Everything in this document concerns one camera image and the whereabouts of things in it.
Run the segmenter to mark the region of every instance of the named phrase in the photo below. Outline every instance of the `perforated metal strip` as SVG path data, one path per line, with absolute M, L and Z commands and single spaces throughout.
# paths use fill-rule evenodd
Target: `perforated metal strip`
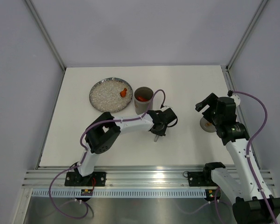
M 92 196 L 82 196 L 81 189 L 52 189 L 53 197 L 104 198 L 205 198 L 204 189 L 96 189 Z M 33 189 L 32 196 L 48 197 L 48 189 Z

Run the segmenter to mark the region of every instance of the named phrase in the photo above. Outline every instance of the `metal cup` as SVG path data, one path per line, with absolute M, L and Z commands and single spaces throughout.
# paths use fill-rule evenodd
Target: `metal cup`
M 148 105 L 153 97 L 154 92 L 152 91 L 152 89 L 148 88 L 148 87 L 140 87 L 138 89 L 136 89 L 134 96 L 134 103 L 135 103 L 135 111 L 136 114 L 142 114 L 144 113 L 147 108 Z M 148 101 L 146 102 L 141 102 L 139 100 L 137 100 L 137 97 L 143 97 L 145 99 L 148 99 Z M 149 110 L 152 110 L 153 108 L 153 102 L 151 102 L 151 105 L 149 107 Z

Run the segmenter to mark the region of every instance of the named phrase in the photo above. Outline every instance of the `round silver plate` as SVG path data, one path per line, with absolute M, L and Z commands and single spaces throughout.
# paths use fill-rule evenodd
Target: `round silver plate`
M 125 104 L 124 104 L 122 107 L 120 107 L 120 108 L 118 108 L 118 109 L 112 109 L 112 106 L 110 106 L 110 108 L 106 108 L 106 110 L 102 110 L 102 109 L 97 108 L 97 107 L 95 106 L 95 104 L 93 103 L 93 100 L 92 100 L 92 97 L 91 97 L 92 92 L 95 91 L 95 89 L 96 89 L 98 86 L 100 86 L 103 82 L 106 82 L 106 81 L 121 82 L 121 83 L 124 83 L 128 89 L 130 89 L 130 91 L 131 91 L 130 97 L 129 97 L 129 99 L 125 102 Z M 101 112 L 106 112 L 106 111 L 108 111 L 108 112 L 118 112 L 118 111 L 121 111 L 121 110 L 123 110 L 124 108 L 126 108 L 126 107 L 128 106 L 128 104 L 132 101 L 132 99 L 133 99 L 133 89 L 132 89 L 132 87 L 130 86 L 130 84 L 129 84 L 127 81 L 125 81 L 125 80 L 123 80 L 123 79 L 121 79 L 121 78 L 115 78 L 115 77 L 105 78 L 105 79 L 103 79 L 103 80 L 97 82 L 97 83 L 91 88 L 90 93 L 89 93 L 89 101 L 90 101 L 91 105 L 92 105 L 95 109 L 97 109 L 98 111 L 101 111 Z

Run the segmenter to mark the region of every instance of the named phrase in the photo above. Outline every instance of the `round tray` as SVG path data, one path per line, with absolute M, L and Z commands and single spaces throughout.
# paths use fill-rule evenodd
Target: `round tray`
M 120 92 L 127 88 L 126 96 Z M 118 112 L 132 101 L 133 90 L 128 82 L 121 78 L 105 78 L 96 83 L 89 93 L 91 105 L 101 112 Z

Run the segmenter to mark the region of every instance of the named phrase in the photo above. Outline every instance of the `white tabletop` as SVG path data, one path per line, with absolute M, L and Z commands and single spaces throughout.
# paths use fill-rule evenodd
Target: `white tabletop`
M 89 92 L 98 81 L 118 77 L 133 90 L 147 86 L 163 89 L 165 105 L 173 107 L 178 124 L 168 128 L 165 137 L 154 143 L 151 132 L 121 135 L 107 152 L 101 154 L 97 166 L 204 165 L 220 161 L 233 164 L 216 133 L 207 133 L 199 125 L 201 113 L 195 104 L 210 93 L 226 96 L 227 87 L 220 66 L 146 66 L 67 68 L 54 111 L 40 166 L 70 166 L 79 161 L 83 148 L 82 132 L 101 112 L 89 102 Z M 163 99 L 158 93 L 154 110 Z M 114 116 L 135 115 L 133 103 Z

